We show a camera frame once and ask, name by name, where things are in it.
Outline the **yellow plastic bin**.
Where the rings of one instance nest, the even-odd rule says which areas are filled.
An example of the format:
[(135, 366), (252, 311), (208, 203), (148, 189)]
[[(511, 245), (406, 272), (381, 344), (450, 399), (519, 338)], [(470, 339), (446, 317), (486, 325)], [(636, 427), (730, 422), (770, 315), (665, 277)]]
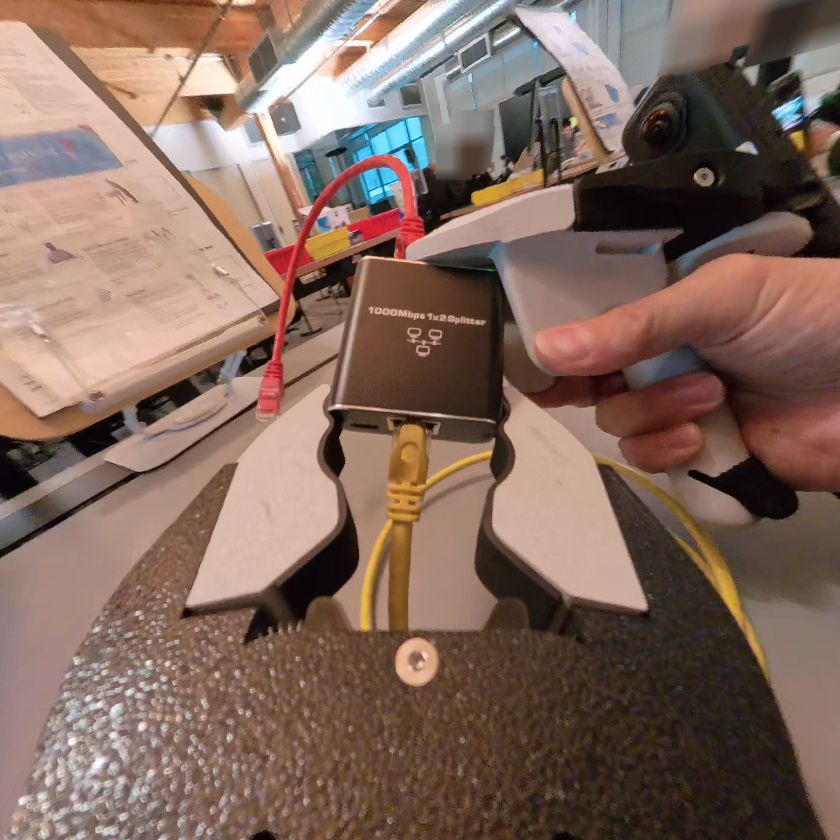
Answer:
[(304, 247), (311, 260), (320, 261), (351, 248), (353, 244), (353, 231), (347, 227), (339, 227), (328, 233), (310, 236)]

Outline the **silver ceiling ventilation ducts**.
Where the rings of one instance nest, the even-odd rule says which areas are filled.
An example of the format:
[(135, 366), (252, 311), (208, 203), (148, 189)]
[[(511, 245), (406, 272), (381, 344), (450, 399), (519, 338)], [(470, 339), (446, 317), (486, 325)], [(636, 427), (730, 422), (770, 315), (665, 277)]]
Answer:
[[(364, 94), (378, 102), (395, 88), (414, 81), (502, 21), (512, 21), (518, 6), (546, 2), (417, 2), (401, 23), (352, 60), (329, 84), (344, 96)], [(248, 54), (248, 74), (234, 98), (246, 113), (266, 110), (303, 89), (350, 42), (370, 28), (393, 2), (303, 2), (288, 28), (266, 30)]]

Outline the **wooden document stand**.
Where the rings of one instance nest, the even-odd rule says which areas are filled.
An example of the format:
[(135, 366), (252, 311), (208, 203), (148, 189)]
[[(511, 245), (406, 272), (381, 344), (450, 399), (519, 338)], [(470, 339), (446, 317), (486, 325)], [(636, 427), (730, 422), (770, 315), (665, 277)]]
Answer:
[(606, 54), (560, 7), (516, 7), (520, 24), (563, 69), (573, 97), (573, 114), (592, 155), (609, 165), (624, 155), (623, 134), (634, 100)]

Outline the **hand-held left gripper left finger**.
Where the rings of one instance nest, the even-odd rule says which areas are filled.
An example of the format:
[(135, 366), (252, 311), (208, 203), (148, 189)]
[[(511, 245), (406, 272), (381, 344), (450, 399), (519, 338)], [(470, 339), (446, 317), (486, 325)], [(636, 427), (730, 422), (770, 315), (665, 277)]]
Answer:
[(304, 613), (353, 577), (360, 552), (329, 390), (286, 409), (239, 457), (187, 612)]

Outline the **person's right hand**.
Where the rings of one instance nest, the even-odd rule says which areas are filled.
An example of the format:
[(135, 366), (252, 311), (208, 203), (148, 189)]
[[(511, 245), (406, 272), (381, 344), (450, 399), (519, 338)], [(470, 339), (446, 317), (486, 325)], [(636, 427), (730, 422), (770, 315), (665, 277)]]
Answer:
[(699, 420), (727, 402), (749, 452), (798, 491), (839, 491), (836, 259), (728, 255), (675, 285), (540, 333), (561, 377), (529, 397), (595, 407), (648, 474), (686, 466)]

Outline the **black network splitter box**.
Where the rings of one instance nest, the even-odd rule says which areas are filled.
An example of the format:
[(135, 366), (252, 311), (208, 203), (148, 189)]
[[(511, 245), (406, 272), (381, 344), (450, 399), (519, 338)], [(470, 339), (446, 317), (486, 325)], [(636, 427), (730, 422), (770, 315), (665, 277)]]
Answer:
[(493, 441), (502, 417), (497, 280), (379, 256), (353, 276), (327, 408), (344, 429), (420, 424), (446, 442)]

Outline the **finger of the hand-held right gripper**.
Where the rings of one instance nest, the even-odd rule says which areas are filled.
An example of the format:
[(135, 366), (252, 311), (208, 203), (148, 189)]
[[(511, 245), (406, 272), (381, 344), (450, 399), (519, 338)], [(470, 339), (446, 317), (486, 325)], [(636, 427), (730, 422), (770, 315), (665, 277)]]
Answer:
[(496, 269), (530, 361), (543, 373), (534, 342), (541, 332), (596, 318), (662, 290), (669, 278), (664, 246), (678, 228), (557, 230), (496, 245)]
[(449, 268), (490, 270), (498, 245), (570, 229), (574, 225), (574, 188), (556, 185), (517, 194), (451, 219), (406, 248), (408, 261)]

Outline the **grey desk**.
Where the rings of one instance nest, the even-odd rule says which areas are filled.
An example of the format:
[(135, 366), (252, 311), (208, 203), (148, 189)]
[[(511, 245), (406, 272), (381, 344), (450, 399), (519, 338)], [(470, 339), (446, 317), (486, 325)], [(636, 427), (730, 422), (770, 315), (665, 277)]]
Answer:
[[(48, 481), (58, 492), (105, 492), (2, 556), (2, 836), (33, 769), (39, 735), (91, 625), (121, 581), (215, 474), (266, 429), (252, 413), (169, 465), (117, 483), (102, 457)], [(477, 629), (493, 598), (473, 542), (485, 465), (428, 496), (415, 542), (411, 616), (421, 628)], [(797, 517), (716, 531), (769, 661), (773, 687), (826, 834), (838, 838), (838, 501), (804, 495)]]

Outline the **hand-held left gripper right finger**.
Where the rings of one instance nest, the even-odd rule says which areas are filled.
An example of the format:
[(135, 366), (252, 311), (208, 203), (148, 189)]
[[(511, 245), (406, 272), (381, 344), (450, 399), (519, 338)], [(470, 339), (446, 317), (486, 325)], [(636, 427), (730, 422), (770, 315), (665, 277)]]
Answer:
[(648, 599), (592, 454), (525, 395), (506, 395), (476, 540), (479, 581), (528, 627), (574, 607), (643, 616)]

